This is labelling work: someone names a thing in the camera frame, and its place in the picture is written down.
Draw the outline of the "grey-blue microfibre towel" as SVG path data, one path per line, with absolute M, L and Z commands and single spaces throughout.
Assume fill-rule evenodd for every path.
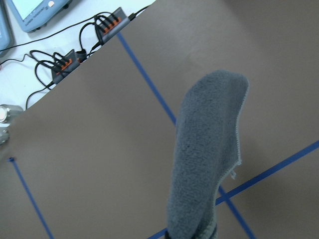
M 217 70 L 185 94 L 176 121 L 167 239 L 217 237 L 217 192 L 241 163 L 239 116 L 248 90 L 243 75 Z

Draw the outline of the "blue teach pendant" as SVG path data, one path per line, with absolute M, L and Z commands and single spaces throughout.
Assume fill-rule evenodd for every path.
M 67 9 L 71 0 L 6 0 L 22 31 L 29 33 L 46 25 Z

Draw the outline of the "silver metal post foot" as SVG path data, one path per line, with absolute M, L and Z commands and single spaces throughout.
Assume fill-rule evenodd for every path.
M 8 126 L 21 113 L 23 108 L 18 105 L 0 106 L 0 144 L 3 145 L 9 139 Z

